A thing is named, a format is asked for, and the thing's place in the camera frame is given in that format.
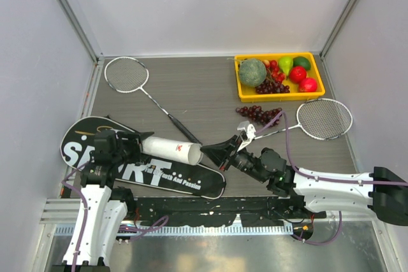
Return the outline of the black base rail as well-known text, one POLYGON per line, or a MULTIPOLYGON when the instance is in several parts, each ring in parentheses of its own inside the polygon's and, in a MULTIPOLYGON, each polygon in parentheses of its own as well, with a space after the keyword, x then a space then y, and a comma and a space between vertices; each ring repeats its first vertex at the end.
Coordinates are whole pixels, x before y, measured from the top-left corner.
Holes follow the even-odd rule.
POLYGON ((200 197, 140 197, 128 210, 127 219, 151 225, 163 216, 170 227, 229 227, 239 216, 245 227, 281 225, 284 220, 301 222, 325 212, 312 213, 302 206, 303 199, 280 199, 275 196, 221 197, 215 200, 200 197))

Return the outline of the yellow plastic tray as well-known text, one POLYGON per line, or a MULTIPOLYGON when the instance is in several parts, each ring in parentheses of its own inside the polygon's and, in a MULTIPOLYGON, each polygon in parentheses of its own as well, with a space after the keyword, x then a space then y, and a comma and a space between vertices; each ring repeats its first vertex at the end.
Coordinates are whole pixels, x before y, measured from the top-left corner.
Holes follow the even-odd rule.
POLYGON ((243 103, 255 103, 255 102, 270 102, 270 101, 305 101, 316 99, 325 95, 326 91, 320 75, 320 71, 317 68, 314 56, 310 52, 291 52, 291 53, 272 53, 272 54, 238 54, 234 57, 235 61, 235 75, 237 83, 238 96, 243 103), (278 94, 258 94, 255 88, 243 85, 238 76, 239 61, 245 59, 259 59, 259 60, 279 60, 283 56, 289 56, 291 58, 303 56, 309 60, 311 64, 310 71, 307 72, 307 76, 315 79, 317 82, 317 89, 314 92, 300 92, 298 85, 290 80, 284 80, 283 84, 289 86, 289 93, 278 94))

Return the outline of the aluminium frame bars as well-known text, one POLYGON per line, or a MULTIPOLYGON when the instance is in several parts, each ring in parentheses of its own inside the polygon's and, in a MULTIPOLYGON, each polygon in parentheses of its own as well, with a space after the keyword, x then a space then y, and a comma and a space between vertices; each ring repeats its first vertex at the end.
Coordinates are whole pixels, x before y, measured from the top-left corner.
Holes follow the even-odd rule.
POLYGON ((92 31, 91 25, 85 16, 79 0, 57 0, 68 22, 75 31, 78 39, 93 63, 104 59, 101 47, 92 31))

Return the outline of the white shuttlecock tube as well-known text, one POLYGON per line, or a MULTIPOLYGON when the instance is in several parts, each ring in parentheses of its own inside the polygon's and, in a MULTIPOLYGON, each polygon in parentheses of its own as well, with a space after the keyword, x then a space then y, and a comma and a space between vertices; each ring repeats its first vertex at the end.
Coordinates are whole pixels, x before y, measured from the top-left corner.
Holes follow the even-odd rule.
POLYGON ((201 162, 201 145, 178 140, 148 137, 142 141, 143 153, 195 166, 201 162))

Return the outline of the grape bunch in tray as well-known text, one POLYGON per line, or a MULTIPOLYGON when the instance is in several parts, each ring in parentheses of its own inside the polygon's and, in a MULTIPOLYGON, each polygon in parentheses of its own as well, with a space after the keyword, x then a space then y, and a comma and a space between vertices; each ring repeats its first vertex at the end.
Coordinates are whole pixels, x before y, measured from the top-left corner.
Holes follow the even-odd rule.
POLYGON ((284 85, 278 81, 265 80, 261 85, 256 88, 257 94, 289 94, 290 88, 288 85, 284 85))

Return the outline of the dark red grape bunch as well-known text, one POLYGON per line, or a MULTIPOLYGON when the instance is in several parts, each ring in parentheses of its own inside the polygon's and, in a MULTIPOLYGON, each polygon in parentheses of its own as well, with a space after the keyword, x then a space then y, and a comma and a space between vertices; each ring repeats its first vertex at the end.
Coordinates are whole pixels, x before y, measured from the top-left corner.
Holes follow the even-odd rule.
POLYGON ((243 106, 235 109, 235 112, 242 117, 248 118, 251 122, 257 123, 259 125, 265 126, 269 123, 282 108, 274 108, 271 110, 264 110, 261 106, 243 106))

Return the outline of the green lime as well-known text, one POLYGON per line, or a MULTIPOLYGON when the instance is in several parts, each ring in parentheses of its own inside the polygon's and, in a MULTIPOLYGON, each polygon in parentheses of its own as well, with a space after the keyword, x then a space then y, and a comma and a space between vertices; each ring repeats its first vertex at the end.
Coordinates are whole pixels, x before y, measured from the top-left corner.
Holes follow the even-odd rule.
POLYGON ((293 66, 301 66, 306 71, 309 71, 311 69, 310 61, 306 57, 303 57, 303 56, 294 57, 293 66))

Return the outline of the badminton racket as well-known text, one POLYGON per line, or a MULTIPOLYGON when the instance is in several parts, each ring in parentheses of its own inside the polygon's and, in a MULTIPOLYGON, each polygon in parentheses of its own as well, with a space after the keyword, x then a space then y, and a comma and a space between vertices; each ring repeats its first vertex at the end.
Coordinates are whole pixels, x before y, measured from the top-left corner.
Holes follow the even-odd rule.
POLYGON ((341 102, 318 98, 301 104, 296 111, 296 125, 256 136, 255 140, 280 132, 300 128, 307 136, 315 140, 334 140, 345 135, 353 124, 353 116, 341 102))
POLYGON ((130 94, 136 91, 143 92, 190 142, 201 144, 201 141, 185 125, 165 110, 144 89, 149 76, 145 64, 132 57, 114 58, 104 68, 104 78, 113 90, 121 94, 130 94))

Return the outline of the red pomegranate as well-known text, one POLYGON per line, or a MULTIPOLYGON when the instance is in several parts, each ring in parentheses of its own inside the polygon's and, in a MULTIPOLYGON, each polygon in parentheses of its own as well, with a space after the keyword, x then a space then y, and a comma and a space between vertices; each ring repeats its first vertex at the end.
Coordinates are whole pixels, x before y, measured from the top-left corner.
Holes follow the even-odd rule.
POLYGON ((298 84, 298 90, 300 92, 315 92, 317 88, 318 88, 318 84, 314 78, 304 78, 298 84))

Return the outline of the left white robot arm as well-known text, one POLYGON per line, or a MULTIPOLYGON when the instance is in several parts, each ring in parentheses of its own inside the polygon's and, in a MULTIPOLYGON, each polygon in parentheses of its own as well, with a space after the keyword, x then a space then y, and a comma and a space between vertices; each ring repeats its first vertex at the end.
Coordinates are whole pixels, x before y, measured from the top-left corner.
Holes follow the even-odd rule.
POLYGON ((112 251, 122 220, 136 212, 133 193, 115 188, 120 166, 143 163, 142 142, 152 132, 104 130, 94 137, 94 149, 82 167, 81 187, 72 187, 81 199, 71 243, 52 271, 109 271, 112 251))

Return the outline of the left badminton racket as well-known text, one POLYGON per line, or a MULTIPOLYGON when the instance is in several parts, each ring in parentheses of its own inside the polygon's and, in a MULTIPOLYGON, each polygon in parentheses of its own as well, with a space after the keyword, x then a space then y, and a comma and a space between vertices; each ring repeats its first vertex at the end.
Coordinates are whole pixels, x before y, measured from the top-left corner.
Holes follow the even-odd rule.
POLYGON ((185 125, 165 110, 144 89, 149 76, 145 64, 132 57, 114 58, 104 68, 104 78, 113 90, 121 94, 130 94, 136 91, 143 92, 190 142, 201 144, 201 141, 185 125))

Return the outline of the black racket bag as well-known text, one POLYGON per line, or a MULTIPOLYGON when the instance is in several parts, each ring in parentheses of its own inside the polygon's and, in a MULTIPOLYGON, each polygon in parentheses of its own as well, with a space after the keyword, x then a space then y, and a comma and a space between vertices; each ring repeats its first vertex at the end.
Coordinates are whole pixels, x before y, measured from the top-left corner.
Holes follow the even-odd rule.
MULTIPOLYGON (((61 141, 60 152, 65 163, 77 168, 89 161, 90 152, 94 150, 94 135, 105 129, 135 132, 110 118, 84 117, 68 129, 61 141)), ((201 163, 193 166, 154 155, 148 156, 146 164, 119 166, 115 179, 205 199, 220 198, 226 187, 225 177, 210 167, 201 163)))

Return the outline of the green netted melon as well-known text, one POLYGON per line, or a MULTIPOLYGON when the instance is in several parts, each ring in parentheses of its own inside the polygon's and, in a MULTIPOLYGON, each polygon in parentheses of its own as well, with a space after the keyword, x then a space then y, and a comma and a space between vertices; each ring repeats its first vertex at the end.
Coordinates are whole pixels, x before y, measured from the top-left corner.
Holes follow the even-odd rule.
POLYGON ((240 62, 238 77, 242 84, 257 87, 266 79, 266 67, 258 59, 246 59, 240 62))

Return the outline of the red cherries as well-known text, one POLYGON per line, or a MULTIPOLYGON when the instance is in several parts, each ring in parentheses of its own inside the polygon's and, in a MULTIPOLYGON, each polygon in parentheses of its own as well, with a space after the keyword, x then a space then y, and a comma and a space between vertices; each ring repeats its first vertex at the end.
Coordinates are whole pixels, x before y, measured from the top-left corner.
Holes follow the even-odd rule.
POLYGON ((276 60, 262 60, 262 63, 265 65, 269 80, 282 83, 286 79, 286 75, 281 71, 276 60))

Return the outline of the green pear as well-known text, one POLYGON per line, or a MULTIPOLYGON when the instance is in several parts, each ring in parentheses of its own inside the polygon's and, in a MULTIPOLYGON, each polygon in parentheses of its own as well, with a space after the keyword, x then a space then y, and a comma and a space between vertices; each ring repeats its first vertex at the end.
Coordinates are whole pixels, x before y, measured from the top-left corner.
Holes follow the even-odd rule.
POLYGON ((283 56, 278 60, 280 70, 288 75, 293 67, 293 58, 290 56, 283 56))

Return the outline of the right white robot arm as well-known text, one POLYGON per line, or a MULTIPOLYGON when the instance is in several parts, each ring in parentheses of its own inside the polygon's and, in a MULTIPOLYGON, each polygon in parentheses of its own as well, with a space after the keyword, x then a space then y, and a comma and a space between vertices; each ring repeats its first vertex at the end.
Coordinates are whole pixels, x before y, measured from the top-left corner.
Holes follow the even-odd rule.
POLYGON ((407 182, 385 167, 370 173, 324 173, 298 168, 275 150, 263 148, 256 156, 244 148, 239 136, 201 152, 220 170, 233 166, 251 178, 267 184, 276 196, 293 197, 289 212, 296 217, 323 211, 348 211, 373 214, 379 220, 398 226, 407 225, 407 182))

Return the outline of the red apple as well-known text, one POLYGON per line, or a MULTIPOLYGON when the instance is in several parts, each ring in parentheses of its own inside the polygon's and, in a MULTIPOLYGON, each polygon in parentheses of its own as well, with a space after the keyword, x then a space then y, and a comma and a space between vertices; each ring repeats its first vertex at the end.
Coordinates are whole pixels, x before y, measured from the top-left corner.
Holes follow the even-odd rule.
POLYGON ((289 79, 291 82, 295 84, 299 84, 302 80, 306 79, 307 77, 307 71, 303 66, 294 66, 289 75, 289 79))

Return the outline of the right badminton racket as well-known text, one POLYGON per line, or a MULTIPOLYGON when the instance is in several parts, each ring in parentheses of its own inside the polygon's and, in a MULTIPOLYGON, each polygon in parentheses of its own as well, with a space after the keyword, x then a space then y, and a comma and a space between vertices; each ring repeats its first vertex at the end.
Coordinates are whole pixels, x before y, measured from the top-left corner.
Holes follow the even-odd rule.
POLYGON ((301 104, 296 111, 296 125, 256 136, 255 140, 280 132, 300 128, 307 136, 315 140, 334 140, 345 135, 353 124, 353 116, 341 102, 318 98, 301 104))

